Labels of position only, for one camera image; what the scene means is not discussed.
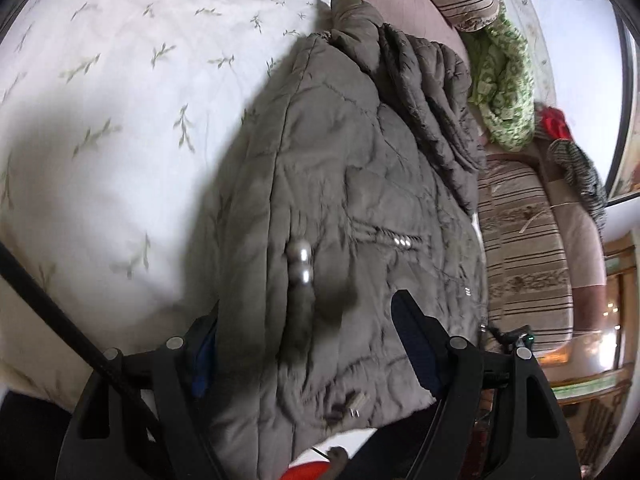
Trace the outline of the olive quilted hooded jacket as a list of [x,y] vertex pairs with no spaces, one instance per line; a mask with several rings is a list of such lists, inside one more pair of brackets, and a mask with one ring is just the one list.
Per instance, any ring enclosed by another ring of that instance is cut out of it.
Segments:
[[331,0],[262,95],[216,186],[209,439],[229,478],[433,403],[390,304],[408,290],[465,337],[485,314],[470,85],[450,47]]

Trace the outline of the red cloth item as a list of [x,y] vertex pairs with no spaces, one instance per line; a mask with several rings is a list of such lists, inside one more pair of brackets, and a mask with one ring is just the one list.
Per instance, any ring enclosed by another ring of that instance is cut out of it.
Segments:
[[551,140],[573,141],[570,127],[562,110],[552,106],[540,106],[536,109],[536,133]]

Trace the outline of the striped floral pillow right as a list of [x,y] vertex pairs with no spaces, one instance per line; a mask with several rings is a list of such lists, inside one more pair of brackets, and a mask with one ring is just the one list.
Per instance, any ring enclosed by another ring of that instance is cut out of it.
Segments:
[[537,356],[558,350],[574,333],[573,294],[560,230],[540,177],[520,160],[494,159],[478,185],[488,321],[503,332],[529,326]]

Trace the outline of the dark checkered garment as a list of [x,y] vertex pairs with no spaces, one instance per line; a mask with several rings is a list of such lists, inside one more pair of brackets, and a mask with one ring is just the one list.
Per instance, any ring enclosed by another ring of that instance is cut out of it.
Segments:
[[558,165],[567,184],[602,234],[606,222],[604,185],[591,158],[571,140],[554,140],[548,148],[548,159]]

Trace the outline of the green white patterned blanket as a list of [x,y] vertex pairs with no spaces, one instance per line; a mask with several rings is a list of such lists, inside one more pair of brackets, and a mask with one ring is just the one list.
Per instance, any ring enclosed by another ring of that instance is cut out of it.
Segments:
[[471,62],[469,101],[480,112],[492,143],[509,152],[525,148],[535,131],[535,78],[525,36],[499,1],[496,18],[462,35]]

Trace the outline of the white leaf-print bed quilt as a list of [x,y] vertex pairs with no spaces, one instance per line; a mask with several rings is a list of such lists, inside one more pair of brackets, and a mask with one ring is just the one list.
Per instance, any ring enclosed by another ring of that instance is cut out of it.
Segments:
[[99,348],[207,312],[204,194],[330,0],[27,0],[1,44],[1,240]]

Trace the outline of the pink brown cushion right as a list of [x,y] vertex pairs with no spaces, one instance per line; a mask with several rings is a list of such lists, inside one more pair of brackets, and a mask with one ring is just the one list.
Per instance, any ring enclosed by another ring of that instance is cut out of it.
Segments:
[[606,308],[606,272],[598,229],[564,180],[562,170],[548,159],[547,148],[534,144],[526,151],[507,152],[488,145],[487,162],[520,160],[532,166],[546,190],[564,245],[573,294],[573,337],[600,330]]

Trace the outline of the framed picture on wall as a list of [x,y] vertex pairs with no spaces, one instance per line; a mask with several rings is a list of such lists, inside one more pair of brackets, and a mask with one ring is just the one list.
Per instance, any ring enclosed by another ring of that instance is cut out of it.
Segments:
[[620,12],[615,11],[615,18],[620,36],[623,92],[620,131],[605,182],[608,206],[639,196],[639,45]]

